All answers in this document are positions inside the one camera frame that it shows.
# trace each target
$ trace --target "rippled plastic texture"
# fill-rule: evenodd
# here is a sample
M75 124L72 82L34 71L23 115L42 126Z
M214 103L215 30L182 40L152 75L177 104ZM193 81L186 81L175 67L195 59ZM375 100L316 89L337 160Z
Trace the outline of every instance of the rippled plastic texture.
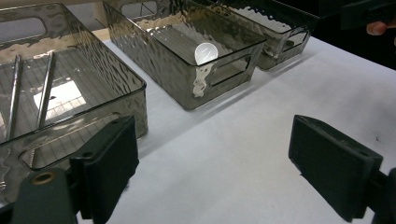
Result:
M146 83L60 4L0 10L0 23L39 18L43 35L0 44L0 203L13 202L32 171L68 167L68 155L111 120L134 115L148 131ZM44 125L37 126L49 52L55 52ZM7 138L14 59L21 85L14 134Z
M128 16L124 7L154 9ZM106 0L111 40L186 110L251 80L265 38L189 0ZM208 42L219 57L197 65Z
M196 1L267 38L257 63L262 70L302 53L318 23L318 17L274 0L216 0L216 4Z

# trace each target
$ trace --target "white tabletop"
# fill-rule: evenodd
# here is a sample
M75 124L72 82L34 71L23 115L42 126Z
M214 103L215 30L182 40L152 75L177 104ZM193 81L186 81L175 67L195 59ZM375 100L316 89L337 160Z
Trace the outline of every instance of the white tabletop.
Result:
M311 38L304 53L186 112L148 83L140 164L109 223L345 223L288 157L296 114L320 119L396 167L396 71ZM368 209L364 219L371 223Z

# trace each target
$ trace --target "metal rod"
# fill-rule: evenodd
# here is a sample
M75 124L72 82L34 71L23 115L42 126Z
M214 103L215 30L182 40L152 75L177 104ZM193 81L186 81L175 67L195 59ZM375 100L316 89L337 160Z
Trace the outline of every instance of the metal rod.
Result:
M38 118L36 123L37 129L43 127L46 121L47 110L49 108L49 102L50 102L50 90L52 88L54 62L55 62L55 53L52 51L49 54L46 79L44 81L43 92L41 94L40 107L38 108Z
M12 93L11 93L11 106L9 109L9 120L7 125L6 140L10 140L14 137L15 120L18 112L18 101L20 99L20 87L21 87L21 55L15 56L14 63L14 77L12 80Z

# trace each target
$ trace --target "storage tray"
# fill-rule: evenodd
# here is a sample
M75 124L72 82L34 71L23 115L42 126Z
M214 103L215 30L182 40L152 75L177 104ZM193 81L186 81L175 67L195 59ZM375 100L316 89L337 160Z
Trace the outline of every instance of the storage tray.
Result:
M265 37L190 0L104 1L110 37L184 109L251 80ZM209 42L219 57L197 65Z
M21 22L34 25L31 33L18 29ZM2 9L0 30L9 26L16 37L0 35L0 203L15 201L19 184L30 172L67 168L67 156L113 119L134 115L136 135L148 131L145 81L66 7ZM51 52L45 109L40 103ZM21 55L18 85L13 84L16 55ZM15 99L18 103L12 106ZM40 114L46 115L41 124Z
M196 1L267 38L257 63L262 70L302 53L318 23L318 17L275 0Z

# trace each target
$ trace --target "dark background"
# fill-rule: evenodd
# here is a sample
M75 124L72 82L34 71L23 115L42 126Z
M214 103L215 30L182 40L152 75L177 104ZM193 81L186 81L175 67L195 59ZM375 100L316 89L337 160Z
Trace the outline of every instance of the dark background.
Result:
M366 27L341 30L339 15L336 14L326 17L319 15L318 0L278 1L320 16L320 21L312 34L313 37L372 62L396 70L396 47L394 46L396 29L388 29L387 32L381 36L368 35Z

